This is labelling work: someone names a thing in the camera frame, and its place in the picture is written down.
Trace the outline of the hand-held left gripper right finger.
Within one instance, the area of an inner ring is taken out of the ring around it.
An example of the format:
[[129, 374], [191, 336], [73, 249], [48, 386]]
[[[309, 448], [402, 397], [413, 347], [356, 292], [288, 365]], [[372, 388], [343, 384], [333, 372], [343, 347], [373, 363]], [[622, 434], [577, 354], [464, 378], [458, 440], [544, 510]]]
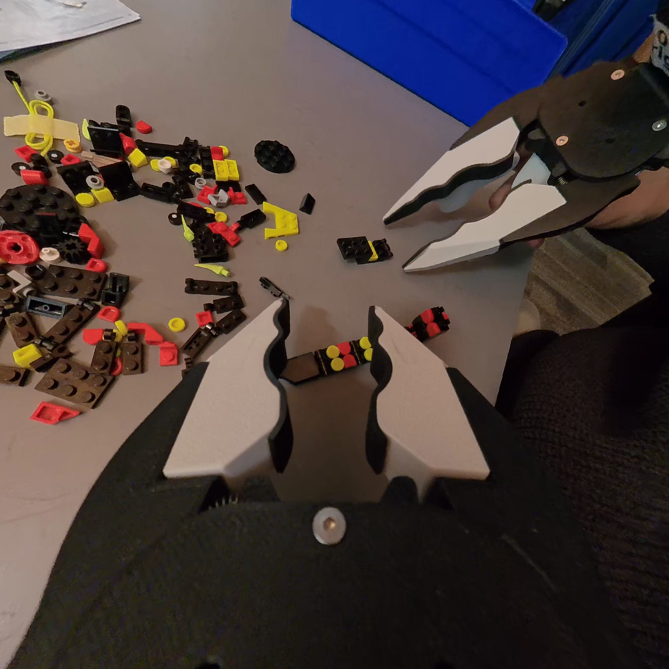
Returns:
[[371, 306], [372, 392], [365, 454], [389, 482], [408, 479], [423, 501], [440, 478], [485, 480], [490, 467], [447, 365], [380, 306]]

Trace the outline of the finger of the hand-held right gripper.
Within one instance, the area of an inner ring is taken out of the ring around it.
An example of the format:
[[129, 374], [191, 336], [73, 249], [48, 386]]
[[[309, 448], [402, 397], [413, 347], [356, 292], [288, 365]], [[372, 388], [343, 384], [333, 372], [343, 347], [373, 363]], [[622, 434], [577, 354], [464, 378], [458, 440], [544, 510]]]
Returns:
[[508, 236], [565, 204], [560, 191], [548, 184], [550, 173], [539, 156], [531, 156], [495, 211], [479, 221], [464, 223], [450, 237], [425, 246], [403, 265], [404, 272], [420, 272], [495, 254]]
[[437, 203], [443, 213], [463, 208], [473, 194], [516, 167], [521, 135], [513, 118], [451, 148], [402, 195], [385, 214], [385, 225], [398, 222], [425, 205]]

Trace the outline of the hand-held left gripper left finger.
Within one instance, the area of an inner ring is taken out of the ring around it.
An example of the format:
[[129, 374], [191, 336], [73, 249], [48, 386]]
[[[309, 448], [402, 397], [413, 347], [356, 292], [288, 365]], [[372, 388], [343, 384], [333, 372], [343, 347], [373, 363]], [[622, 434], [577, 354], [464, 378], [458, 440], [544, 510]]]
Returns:
[[220, 476], [233, 491], [282, 474], [294, 443], [286, 389], [290, 306], [277, 299], [207, 361], [163, 467], [168, 479]]

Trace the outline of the long black red yellow lego assembly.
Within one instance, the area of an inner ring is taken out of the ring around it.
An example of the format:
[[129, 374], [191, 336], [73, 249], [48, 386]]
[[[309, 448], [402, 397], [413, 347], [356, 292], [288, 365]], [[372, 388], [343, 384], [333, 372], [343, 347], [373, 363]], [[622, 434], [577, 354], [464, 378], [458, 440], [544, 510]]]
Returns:
[[[418, 314], [404, 327], [421, 343], [438, 337], [449, 330], [450, 319], [443, 307], [437, 306]], [[372, 344], [368, 336], [320, 348], [293, 356], [287, 360], [280, 376], [291, 385], [300, 385], [315, 379], [339, 375], [349, 369], [370, 364]]]

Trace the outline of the short black yellow lego assembly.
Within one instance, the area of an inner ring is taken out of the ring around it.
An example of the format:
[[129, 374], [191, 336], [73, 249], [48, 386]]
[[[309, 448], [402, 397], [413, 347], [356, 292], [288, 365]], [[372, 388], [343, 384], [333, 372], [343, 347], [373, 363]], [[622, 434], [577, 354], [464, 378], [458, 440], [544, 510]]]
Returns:
[[365, 236], [337, 239], [339, 252], [345, 261], [358, 265], [390, 260], [393, 252], [385, 238], [369, 240]]

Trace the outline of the pile of lego pieces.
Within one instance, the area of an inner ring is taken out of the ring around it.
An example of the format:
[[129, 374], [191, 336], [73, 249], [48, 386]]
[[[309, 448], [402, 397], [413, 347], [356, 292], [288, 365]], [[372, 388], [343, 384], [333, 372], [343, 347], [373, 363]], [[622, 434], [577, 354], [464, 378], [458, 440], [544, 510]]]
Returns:
[[125, 105], [114, 123], [61, 121], [48, 93], [28, 100], [21, 78], [5, 75], [28, 114], [4, 118], [4, 134], [24, 134], [25, 142], [11, 166], [22, 183], [1, 195], [1, 328], [17, 347], [15, 366], [1, 366], [1, 383], [21, 386], [31, 371], [44, 373], [36, 389], [95, 407], [112, 377], [144, 372], [145, 346], [158, 348], [162, 367], [183, 361], [189, 370], [211, 340], [246, 320], [238, 284], [185, 280], [186, 294], [213, 300], [181, 347], [146, 322], [125, 322], [130, 277], [107, 270], [104, 242], [82, 210], [139, 196], [170, 205], [168, 222], [183, 230], [195, 266], [228, 278], [223, 263], [239, 230], [268, 217], [274, 227], [262, 211], [269, 201], [255, 184], [241, 186], [223, 145], [134, 138], [153, 128], [134, 122]]

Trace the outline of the person's right forearm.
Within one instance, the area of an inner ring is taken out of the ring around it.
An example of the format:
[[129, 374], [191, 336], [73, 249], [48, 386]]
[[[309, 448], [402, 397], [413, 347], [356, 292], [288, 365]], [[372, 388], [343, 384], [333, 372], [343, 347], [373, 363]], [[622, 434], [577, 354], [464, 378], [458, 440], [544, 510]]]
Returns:
[[649, 274], [655, 288], [668, 291], [668, 212], [624, 228], [589, 228], [600, 242], [627, 255]]

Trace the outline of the yellow wedge lego plate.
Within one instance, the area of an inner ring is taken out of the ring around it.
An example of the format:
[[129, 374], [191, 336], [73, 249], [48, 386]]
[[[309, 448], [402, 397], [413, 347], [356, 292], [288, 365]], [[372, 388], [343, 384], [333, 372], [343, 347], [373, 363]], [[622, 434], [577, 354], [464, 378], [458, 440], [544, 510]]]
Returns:
[[264, 239], [281, 238], [284, 236], [295, 236], [299, 234], [298, 217], [296, 213], [289, 212], [276, 205], [263, 202], [262, 211], [274, 216], [274, 227], [265, 228]]

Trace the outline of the small round black lego plate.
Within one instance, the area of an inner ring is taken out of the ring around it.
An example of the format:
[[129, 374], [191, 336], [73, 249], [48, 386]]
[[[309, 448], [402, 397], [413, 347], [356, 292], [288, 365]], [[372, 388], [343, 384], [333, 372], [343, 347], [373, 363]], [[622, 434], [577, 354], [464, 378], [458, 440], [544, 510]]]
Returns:
[[277, 140], [261, 140], [254, 147], [257, 163], [266, 171], [275, 174], [289, 173], [296, 164], [293, 152]]

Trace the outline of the person's right hand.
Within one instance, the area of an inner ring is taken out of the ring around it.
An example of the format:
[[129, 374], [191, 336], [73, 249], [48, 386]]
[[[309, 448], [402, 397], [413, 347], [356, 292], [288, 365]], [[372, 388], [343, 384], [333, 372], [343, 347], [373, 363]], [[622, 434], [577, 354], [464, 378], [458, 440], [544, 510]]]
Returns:
[[655, 220], [668, 211], [668, 167], [613, 179], [576, 179], [557, 190], [564, 198], [561, 206], [528, 220], [501, 240], [542, 240], [581, 227], [621, 230]]

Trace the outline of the large blue plastic bin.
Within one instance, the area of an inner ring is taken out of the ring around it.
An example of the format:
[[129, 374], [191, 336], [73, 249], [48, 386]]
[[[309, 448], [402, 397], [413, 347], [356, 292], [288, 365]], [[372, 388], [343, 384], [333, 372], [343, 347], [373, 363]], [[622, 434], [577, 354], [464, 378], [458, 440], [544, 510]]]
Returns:
[[520, 1], [292, 1], [290, 14], [468, 126], [541, 85], [567, 46]]

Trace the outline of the person's dark clothing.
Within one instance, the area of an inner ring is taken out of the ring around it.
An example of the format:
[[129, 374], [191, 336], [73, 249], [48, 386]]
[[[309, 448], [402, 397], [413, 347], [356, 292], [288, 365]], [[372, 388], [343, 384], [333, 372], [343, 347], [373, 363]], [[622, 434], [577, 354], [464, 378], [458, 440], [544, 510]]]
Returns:
[[668, 667], [668, 279], [593, 329], [512, 340], [497, 410], [568, 497], [645, 668]]

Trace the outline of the paper instruction booklet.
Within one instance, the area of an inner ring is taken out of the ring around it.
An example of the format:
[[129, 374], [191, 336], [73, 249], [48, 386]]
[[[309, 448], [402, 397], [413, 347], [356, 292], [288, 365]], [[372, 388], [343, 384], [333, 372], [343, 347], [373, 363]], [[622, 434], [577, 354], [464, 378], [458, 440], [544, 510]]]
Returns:
[[1, 53], [79, 39], [139, 20], [121, 1], [2, 1]]

